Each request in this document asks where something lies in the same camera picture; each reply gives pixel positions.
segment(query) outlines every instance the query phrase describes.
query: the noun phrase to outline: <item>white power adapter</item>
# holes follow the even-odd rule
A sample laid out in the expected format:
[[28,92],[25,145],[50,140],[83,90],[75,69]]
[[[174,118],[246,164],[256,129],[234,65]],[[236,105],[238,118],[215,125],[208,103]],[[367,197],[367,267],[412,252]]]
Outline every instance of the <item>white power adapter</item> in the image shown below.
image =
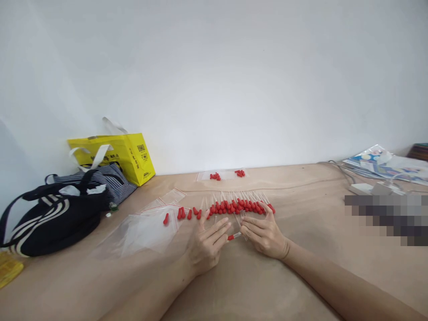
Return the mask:
[[357,195],[406,195],[388,181],[377,182],[374,186],[366,183],[352,184],[349,190]]
[[373,186],[366,183],[352,184],[349,187],[349,190],[352,193],[355,193],[357,195],[372,195],[371,194],[372,189],[373,189]]

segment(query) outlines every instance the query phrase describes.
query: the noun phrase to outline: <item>hand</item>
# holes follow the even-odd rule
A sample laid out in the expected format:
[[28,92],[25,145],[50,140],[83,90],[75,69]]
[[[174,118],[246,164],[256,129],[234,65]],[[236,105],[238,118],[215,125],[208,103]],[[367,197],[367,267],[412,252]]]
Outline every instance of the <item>hand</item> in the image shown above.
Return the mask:
[[206,230],[204,224],[209,214],[210,210],[207,210],[202,215],[185,253],[194,276],[201,275],[215,267],[220,258],[221,248],[229,242],[226,234],[231,226],[231,223],[228,222],[229,218],[221,219]]
[[241,233],[250,239],[257,251],[274,259],[284,260],[292,242],[282,235],[272,210],[262,202],[259,205],[266,211],[266,219],[244,217]]

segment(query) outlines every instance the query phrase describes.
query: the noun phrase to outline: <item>beige surface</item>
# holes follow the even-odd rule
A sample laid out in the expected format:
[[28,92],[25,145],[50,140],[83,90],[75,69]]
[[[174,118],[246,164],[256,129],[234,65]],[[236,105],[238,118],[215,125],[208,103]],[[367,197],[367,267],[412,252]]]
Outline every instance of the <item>beige surface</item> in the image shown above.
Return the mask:
[[[181,202],[184,206],[196,207],[211,191],[262,190],[276,208],[280,229],[291,240],[428,315],[428,249],[400,246],[399,238],[380,236],[384,230],[364,227],[360,219],[346,215],[343,198],[351,193],[337,169],[295,165],[247,173],[250,177],[221,183],[195,182],[196,174],[154,177],[83,241],[57,254],[30,259],[22,274],[0,290],[0,319],[97,320],[143,286],[156,268],[183,253],[195,219],[183,223],[165,255],[144,250],[101,261],[89,254],[128,214],[174,187],[187,193]],[[280,262],[255,252],[244,238],[227,244],[218,266],[195,279],[163,318],[312,319],[336,320],[337,316],[305,282]]]

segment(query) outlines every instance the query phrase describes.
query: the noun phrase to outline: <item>yellow object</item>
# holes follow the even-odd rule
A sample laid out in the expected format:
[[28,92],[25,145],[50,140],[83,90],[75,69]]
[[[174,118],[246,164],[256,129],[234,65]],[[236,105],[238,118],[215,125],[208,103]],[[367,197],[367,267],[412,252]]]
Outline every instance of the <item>yellow object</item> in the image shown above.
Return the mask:
[[0,252],[0,288],[11,282],[23,268],[24,265],[8,252]]
[[74,153],[80,165],[92,164],[98,148],[110,144],[113,150],[107,151],[100,166],[110,162],[119,163],[126,179],[137,186],[143,185],[156,174],[141,133],[72,139],[68,140],[68,144],[70,148],[81,147],[89,150],[90,154],[81,149]]

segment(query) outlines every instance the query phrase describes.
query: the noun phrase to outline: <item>yellow paper bag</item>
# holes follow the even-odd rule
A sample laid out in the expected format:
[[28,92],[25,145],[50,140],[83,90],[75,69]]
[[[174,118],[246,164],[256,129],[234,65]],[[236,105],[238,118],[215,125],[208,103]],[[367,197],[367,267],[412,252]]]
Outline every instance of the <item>yellow paper bag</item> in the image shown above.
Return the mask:
[[148,153],[143,134],[128,134],[121,126],[114,125],[124,135],[94,136],[89,138],[68,140],[70,148],[86,148],[90,153],[77,150],[74,155],[80,165],[92,164],[101,145],[110,144],[113,150],[108,150],[104,162],[100,166],[116,162],[123,170],[126,179],[137,186],[142,186],[150,178],[155,176],[155,169]]

